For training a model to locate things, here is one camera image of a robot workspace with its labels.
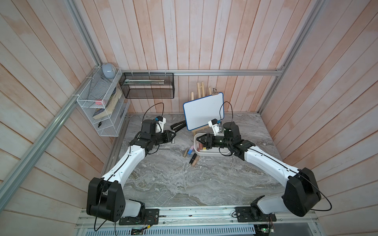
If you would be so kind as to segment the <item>white plastic storage box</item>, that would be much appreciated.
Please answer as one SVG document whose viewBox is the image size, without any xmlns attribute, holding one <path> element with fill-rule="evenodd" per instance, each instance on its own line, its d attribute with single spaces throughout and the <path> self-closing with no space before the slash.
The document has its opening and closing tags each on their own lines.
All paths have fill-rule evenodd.
<svg viewBox="0 0 378 236">
<path fill-rule="evenodd" d="M 208 157 L 222 157 L 223 155 L 231 155 L 231 152 L 228 148 L 206 148 L 206 146 L 203 146 L 203 150 L 200 150 L 199 152 L 196 150 L 197 144 L 199 142 L 196 140 L 197 137 L 203 135 L 203 134 L 211 134 L 211 133 L 197 133 L 194 136 L 194 151 L 199 156 L 208 156 Z"/>
</svg>

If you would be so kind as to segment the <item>pink blue gradient lipstick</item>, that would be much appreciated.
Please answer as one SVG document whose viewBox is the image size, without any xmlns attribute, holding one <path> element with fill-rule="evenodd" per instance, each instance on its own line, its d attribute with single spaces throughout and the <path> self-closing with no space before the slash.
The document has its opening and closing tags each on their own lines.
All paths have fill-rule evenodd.
<svg viewBox="0 0 378 236">
<path fill-rule="evenodd" d="M 193 152 L 194 150 L 194 145 L 192 145 L 189 149 L 189 151 L 187 152 L 187 155 L 191 155 L 191 153 Z"/>
</svg>

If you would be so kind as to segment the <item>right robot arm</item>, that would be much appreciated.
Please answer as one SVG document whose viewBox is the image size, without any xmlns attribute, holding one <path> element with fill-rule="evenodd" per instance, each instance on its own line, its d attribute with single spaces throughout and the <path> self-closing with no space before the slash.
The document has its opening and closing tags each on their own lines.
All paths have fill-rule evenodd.
<svg viewBox="0 0 378 236">
<path fill-rule="evenodd" d="M 248 211 L 252 220 L 264 221 L 272 213 L 286 211 L 303 217 L 322 199 L 315 175 L 310 169 L 290 166 L 267 154 L 253 142 L 242 139 L 235 122 L 219 125 L 212 120 L 209 126 L 213 132 L 196 137 L 198 143 L 206 149 L 228 149 L 230 155 L 257 166 L 285 188 L 282 194 L 263 195 L 255 199 Z"/>
</svg>

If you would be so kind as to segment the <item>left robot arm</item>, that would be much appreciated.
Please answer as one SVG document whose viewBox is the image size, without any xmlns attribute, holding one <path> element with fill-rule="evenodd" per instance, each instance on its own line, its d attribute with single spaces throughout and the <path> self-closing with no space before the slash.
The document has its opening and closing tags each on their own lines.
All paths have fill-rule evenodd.
<svg viewBox="0 0 378 236">
<path fill-rule="evenodd" d="M 161 144 L 170 143 L 176 133 L 164 130 L 166 119 L 158 116 L 144 120 L 141 131 L 130 141 L 124 156 L 101 178 L 93 178 L 89 183 L 87 207 L 88 215 L 107 221 L 117 222 L 121 218 L 144 218 L 145 205 L 136 200 L 126 200 L 123 193 L 127 179 L 136 166 L 151 150 Z"/>
</svg>

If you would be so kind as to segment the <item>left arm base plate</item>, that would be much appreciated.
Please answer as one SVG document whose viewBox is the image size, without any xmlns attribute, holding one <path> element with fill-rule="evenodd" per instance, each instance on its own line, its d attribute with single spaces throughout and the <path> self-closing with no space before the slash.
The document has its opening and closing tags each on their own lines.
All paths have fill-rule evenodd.
<svg viewBox="0 0 378 236">
<path fill-rule="evenodd" d="M 121 217 L 119 225 L 157 225 L 159 220 L 159 209 L 143 209 L 136 217 Z"/>
</svg>

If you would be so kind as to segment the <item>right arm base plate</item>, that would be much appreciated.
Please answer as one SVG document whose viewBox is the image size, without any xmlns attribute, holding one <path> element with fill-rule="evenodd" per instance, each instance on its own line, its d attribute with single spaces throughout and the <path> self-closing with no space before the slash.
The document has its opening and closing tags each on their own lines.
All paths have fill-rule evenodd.
<svg viewBox="0 0 378 236">
<path fill-rule="evenodd" d="M 258 208 L 251 206 L 236 207 L 231 216 L 237 218 L 238 222 L 241 223 L 277 221 L 275 214 L 263 214 L 262 211 L 260 211 Z"/>
</svg>

